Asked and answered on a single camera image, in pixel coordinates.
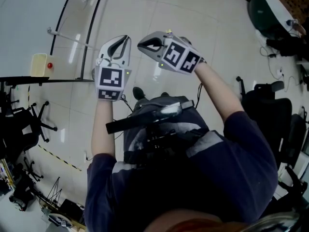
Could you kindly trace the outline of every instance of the reflective strip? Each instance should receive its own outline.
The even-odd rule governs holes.
[[[162,132],[169,132],[171,130],[175,130],[177,133],[185,133],[186,131],[191,131],[193,129],[200,129],[200,126],[194,123],[187,122],[179,122],[179,123],[162,123],[159,124],[160,130]],[[132,140],[129,151],[134,150],[134,145],[137,144],[138,141],[142,141],[142,139],[146,138],[146,129],[141,129]]]
[[[188,157],[196,155],[198,152],[206,150],[218,143],[223,142],[223,140],[214,131],[207,132],[203,137],[201,137],[195,145],[188,148],[186,153]]]
[[[121,170],[131,170],[135,168],[136,168],[136,164],[126,164],[123,161],[118,161],[116,162],[116,164],[114,165],[112,169],[112,174],[118,173]]]

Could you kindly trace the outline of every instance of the black chair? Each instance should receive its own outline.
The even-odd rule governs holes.
[[[275,92],[284,89],[284,82],[257,84],[254,90],[246,93],[243,80],[239,76],[236,80],[241,85],[241,104],[265,136],[279,168],[283,159],[287,159],[282,152],[288,152],[292,118],[291,101],[288,98],[275,99]]]
[[[24,108],[19,107],[19,108],[12,108],[12,104],[14,103],[19,103],[19,100],[12,101],[11,96],[12,96],[12,89],[15,87],[10,87],[10,92],[7,94],[3,90],[0,91],[0,107],[1,107],[1,115],[2,116],[9,116],[13,115],[15,112],[22,111]]]
[[[0,119],[0,136],[3,141],[3,144],[0,144],[0,147],[3,148],[1,149],[1,155],[5,152],[9,160],[15,162],[22,151],[26,152],[38,143],[40,135],[45,142],[49,142],[49,139],[45,138],[41,127],[53,131],[57,131],[57,127],[51,127],[41,122],[43,110],[48,104],[49,102],[46,101],[40,110],[39,116],[34,111],[34,106],[36,106],[34,103],[31,105],[33,114],[29,110],[23,109],[15,113],[14,116],[2,117]],[[31,128],[31,132],[24,134],[23,129],[28,126]]]
[[[32,168],[32,165],[34,164],[34,161],[31,161],[30,165],[27,163],[27,158],[24,157],[24,163],[25,163],[25,166],[26,166],[26,172],[28,175],[31,175],[37,182],[40,181],[40,179],[43,179],[44,176],[43,175],[38,175],[36,174],[34,171],[33,171],[33,168]]]
[[[265,136],[274,153],[277,167],[281,162],[289,166],[286,170],[293,180],[293,186],[289,187],[283,182],[278,184],[288,191],[288,194],[279,200],[273,198],[262,217],[277,212],[291,211],[297,207],[298,210],[307,208],[308,203],[302,195],[307,189],[307,183],[301,182],[294,173],[301,145],[306,131],[306,116],[292,115],[292,104],[287,98],[275,99],[275,92],[284,89],[284,82],[277,81],[272,84],[257,84],[254,90],[246,93],[243,80],[238,76],[240,82],[242,101],[241,104],[248,116],[255,120],[261,132]]]

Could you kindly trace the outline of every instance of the black stand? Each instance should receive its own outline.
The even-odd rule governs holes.
[[[43,114],[44,108],[45,108],[45,106],[48,106],[48,105],[49,105],[49,102],[46,101],[46,102],[43,104],[43,106],[42,106],[42,108],[41,108],[41,110],[40,110],[39,116],[37,116],[37,114],[35,113],[34,108],[33,108],[33,107],[35,107],[36,105],[37,105],[36,103],[33,103],[33,104],[31,105],[32,113],[33,113],[33,116],[38,120],[38,123],[39,123],[39,126],[40,126],[40,135],[42,136],[44,142],[47,142],[47,143],[48,143],[48,142],[49,142],[49,139],[48,139],[48,138],[45,138],[45,136],[44,136],[44,134],[43,134],[43,131],[42,131],[42,127],[47,128],[47,129],[50,129],[50,130],[53,130],[53,131],[57,131],[58,128],[57,128],[57,127],[48,126],[48,125],[44,124],[43,122],[41,122],[41,118],[42,118],[42,114]]]
[[[243,84],[243,80],[240,76],[236,77],[236,81],[240,82],[241,96],[244,97],[246,94],[245,85]]]
[[[28,175],[31,175],[36,181],[40,181],[40,179],[43,179],[44,176],[43,175],[38,175],[33,171],[32,165],[34,164],[34,161],[31,162],[30,166],[28,165],[28,163],[26,162],[27,158],[24,157],[24,163],[26,165],[26,171],[28,172]]]

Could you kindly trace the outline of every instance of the cable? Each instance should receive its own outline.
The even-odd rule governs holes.
[[[130,108],[131,112],[133,112],[132,108],[130,107],[129,103],[126,100],[126,95],[122,95],[120,100],[122,100],[128,106],[128,108]]]
[[[197,109],[197,105],[199,103],[199,98],[201,97],[201,92],[202,92],[202,83],[199,84],[198,89],[197,89],[197,104],[195,105],[195,109]]]
[[[296,79],[295,79],[295,77],[293,77],[292,75],[289,77],[289,79],[288,79],[288,87],[286,88],[286,89],[284,89],[284,92],[287,92],[288,91],[288,89],[289,89],[289,85],[290,85],[290,79],[291,78],[293,78],[294,80],[295,80],[295,82],[296,82]]]
[[[262,49],[264,49],[264,50],[266,51],[267,55],[263,55],[263,54],[262,54],[262,51],[261,51]],[[273,77],[274,79],[276,79],[276,80],[280,80],[281,77],[279,77],[279,78],[275,77],[274,74],[271,72],[271,68],[270,68],[270,58],[272,58],[271,56],[273,56],[273,55],[276,56],[276,54],[270,54],[270,55],[269,55],[268,52],[267,52],[267,50],[266,50],[266,48],[263,47],[263,46],[260,47],[260,54],[261,54],[262,56],[264,56],[264,57],[267,57],[267,60],[268,60],[268,68],[269,68],[269,72],[270,72],[270,74],[272,75],[272,77]]]
[[[120,133],[120,135],[119,135],[118,137],[120,137],[123,133],[124,133],[124,132]],[[116,140],[118,137],[116,137],[115,140]]]

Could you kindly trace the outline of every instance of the chair backrest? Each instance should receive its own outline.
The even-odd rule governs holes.
[[[275,99],[271,85],[259,85],[242,99],[248,116],[255,120],[274,153],[277,167],[281,163],[281,150],[288,147],[292,104],[287,98]]]
[[[34,147],[39,141],[40,127],[30,111],[24,110],[11,117],[2,117],[0,135],[5,143],[5,154],[15,162],[22,151]],[[31,131],[23,129],[30,126]]]

